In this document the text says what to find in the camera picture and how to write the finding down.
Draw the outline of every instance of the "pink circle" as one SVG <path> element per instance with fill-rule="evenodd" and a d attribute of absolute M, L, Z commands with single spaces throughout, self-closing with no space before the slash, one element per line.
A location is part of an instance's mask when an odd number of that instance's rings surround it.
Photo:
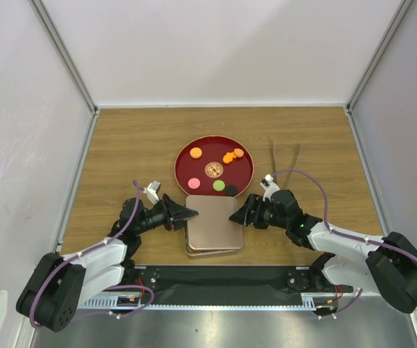
<path fill-rule="evenodd" d="M 191 180 L 189 180 L 187 185 L 189 185 L 189 188 L 195 190 L 200 187 L 200 180 L 197 178 L 192 178 Z"/>

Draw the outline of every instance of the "white backdrop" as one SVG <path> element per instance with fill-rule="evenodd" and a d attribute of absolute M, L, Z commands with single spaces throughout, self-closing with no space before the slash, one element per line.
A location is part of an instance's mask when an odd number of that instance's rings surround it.
<path fill-rule="evenodd" d="M 0 0 L 0 347 L 59 227 L 91 113 L 26 0 Z"/>
<path fill-rule="evenodd" d="M 400 0 L 44 0 L 99 106 L 348 102 Z"/>
<path fill-rule="evenodd" d="M 417 1 L 355 115 L 390 224 L 417 247 Z"/>

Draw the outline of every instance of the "white wall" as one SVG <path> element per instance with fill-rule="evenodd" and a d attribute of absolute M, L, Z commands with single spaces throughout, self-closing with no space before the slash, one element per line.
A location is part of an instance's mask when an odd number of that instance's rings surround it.
<path fill-rule="evenodd" d="M 0 0 L 0 347 L 14 343 L 15 302 L 53 246 L 90 119 L 29 2 Z"/>
<path fill-rule="evenodd" d="M 44 0 L 100 106 L 346 103 L 400 0 Z"/>
<path fill-rule="evenodd" d="M 417 1 L 355 115 L 392 228 L 417 247 Z"/>

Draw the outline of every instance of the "wooden table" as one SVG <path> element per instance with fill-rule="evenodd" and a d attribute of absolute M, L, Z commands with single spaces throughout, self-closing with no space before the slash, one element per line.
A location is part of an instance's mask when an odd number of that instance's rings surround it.
<path fill-rule="evenodd" d="M 133 178 L 142 186 L 153 180 L 180 204 L 186 195 L 173 174 L 180 150 L 195 138 L 229 136 L 242 143 L 255 164 L 248 193 L 261 194 L 260 179 L 271 173 L 270 139 L 276 166 L 290 166 L 300 144 L 297 169 L 315 176 L 330 199 L 329 219 L 334 225 L 367 234 L 380 234 L 380 226 L 355 143 L 339 107 L 162 108 L 103 109 L 100 113 L 62 252 L 84 249 L 102 240 L 117 220 L 121 204 L 135 196 Z M 278 177 L 282 186 L 286 176 Z M 288 189 L 304 211 L 322 216 L 323 197 L 315 184 L 299 174 Z M 151 204 L 144 198 L 147 207 Z M 140 264 L 182 265 L 307 265 L 318 255 L 295 246 L 283 230 L 244 228 L 245 248 L 238 254 L 195 259 L 187 256 L 184 233 L 157 228 L 142 235 L 133 259 Z"/>

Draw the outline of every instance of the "gray floor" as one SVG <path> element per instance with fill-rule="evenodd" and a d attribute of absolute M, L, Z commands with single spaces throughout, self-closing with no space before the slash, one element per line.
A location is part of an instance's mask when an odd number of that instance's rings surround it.
<path fill-rule="evenodd" d="M 417 341 L 409 316 L 380 298 L 363 297 L 336 320 L 263 310 L 145 310 L 122 320 L 92 315 L 60 333 L 38 331 L 32 347 L 416 348 Z"/>

